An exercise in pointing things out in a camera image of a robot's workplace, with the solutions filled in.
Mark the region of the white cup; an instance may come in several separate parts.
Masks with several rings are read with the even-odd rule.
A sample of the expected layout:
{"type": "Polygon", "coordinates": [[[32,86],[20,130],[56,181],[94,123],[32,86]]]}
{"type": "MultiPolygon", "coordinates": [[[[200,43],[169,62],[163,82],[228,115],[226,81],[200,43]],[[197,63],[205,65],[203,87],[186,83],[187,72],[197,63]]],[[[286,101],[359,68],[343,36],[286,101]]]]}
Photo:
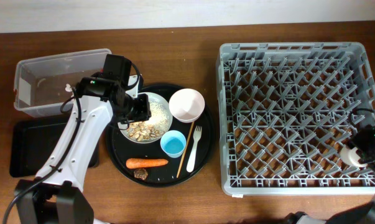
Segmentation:
{"type": "Polygon", "coordinates": [[[344,146],[342,148],[342,150],[340,151],[341,160],[349,166],[355,166],[355,167],[359,167],[359,168],[366,167],[367,164],[360,164],[359,163],[360,157],[356,153],[357,150],[358,150],[357,147],[354,147],[353,149],[350,149],[349,147],[344,146]]]}

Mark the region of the white tissue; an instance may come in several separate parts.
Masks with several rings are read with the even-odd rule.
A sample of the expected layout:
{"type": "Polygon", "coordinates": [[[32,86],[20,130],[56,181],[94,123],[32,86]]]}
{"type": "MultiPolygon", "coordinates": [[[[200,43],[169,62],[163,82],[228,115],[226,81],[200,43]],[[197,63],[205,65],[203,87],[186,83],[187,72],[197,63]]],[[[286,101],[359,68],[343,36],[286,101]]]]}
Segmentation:
{"type": "Polygon", "coordinates": [[[72,86],[70,84],[66,84],[65,91],[72,92],[72,86]]]}

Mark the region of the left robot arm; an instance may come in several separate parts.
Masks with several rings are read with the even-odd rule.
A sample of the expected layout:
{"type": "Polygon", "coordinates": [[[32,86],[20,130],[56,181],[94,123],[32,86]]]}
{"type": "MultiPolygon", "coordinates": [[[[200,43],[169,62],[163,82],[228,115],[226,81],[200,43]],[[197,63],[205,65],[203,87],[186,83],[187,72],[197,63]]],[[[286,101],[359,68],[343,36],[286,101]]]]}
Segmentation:
{"type": "Polygon", "coordinates": [[[16,207],[21,223],[99,223],[83,195],[88,164],[108,124],[149,119],[141,85],[140,74],[95,75],[68,85],[73,102],[68,123],[34,180],[18,182],[2,221],[16,207]]]}

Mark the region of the pink bowl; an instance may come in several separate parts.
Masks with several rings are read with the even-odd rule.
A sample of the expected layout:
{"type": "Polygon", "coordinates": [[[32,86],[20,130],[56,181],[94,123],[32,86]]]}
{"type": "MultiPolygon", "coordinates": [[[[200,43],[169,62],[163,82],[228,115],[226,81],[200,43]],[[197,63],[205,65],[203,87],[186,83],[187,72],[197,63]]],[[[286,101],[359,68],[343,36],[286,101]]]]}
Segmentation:
{"type": "Polygon", "coordinates": [[[169,99],[172,116],[183,123],[196,121],[204,109],[204,97],[199,91],[191,88],[178,90],[169,99]]]}

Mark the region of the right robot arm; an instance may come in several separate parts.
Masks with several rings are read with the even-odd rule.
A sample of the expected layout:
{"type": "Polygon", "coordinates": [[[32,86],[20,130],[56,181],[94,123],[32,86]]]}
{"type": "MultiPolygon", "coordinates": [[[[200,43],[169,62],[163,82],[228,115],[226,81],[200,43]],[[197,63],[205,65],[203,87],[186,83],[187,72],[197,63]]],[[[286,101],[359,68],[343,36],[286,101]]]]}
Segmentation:
{"type": "MultiPolygon", "coordinates": [[[[341,158],[350,165],[364,165],[375,172],[375,128],[360,130],[342,150],[341,158]]],[[[305,212],[288,214],[282,221],[286,224],[355,224],[375,223],[375,194],[364,205],[337,213],[327,220],[315,219],[305,212]]]]}

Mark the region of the blue cup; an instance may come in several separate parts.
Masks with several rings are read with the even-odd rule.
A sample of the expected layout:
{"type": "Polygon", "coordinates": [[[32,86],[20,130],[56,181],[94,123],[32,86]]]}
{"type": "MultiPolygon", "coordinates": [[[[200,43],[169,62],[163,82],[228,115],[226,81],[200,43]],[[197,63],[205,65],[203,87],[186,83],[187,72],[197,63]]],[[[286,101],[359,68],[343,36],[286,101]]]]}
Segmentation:
{"type": "Polygon", "coordinates": [[[167,131],[160,139],[162,150],[171,158],[178,158],[183,154],[187,140],[183,133],[176,130],[167,131]]]}

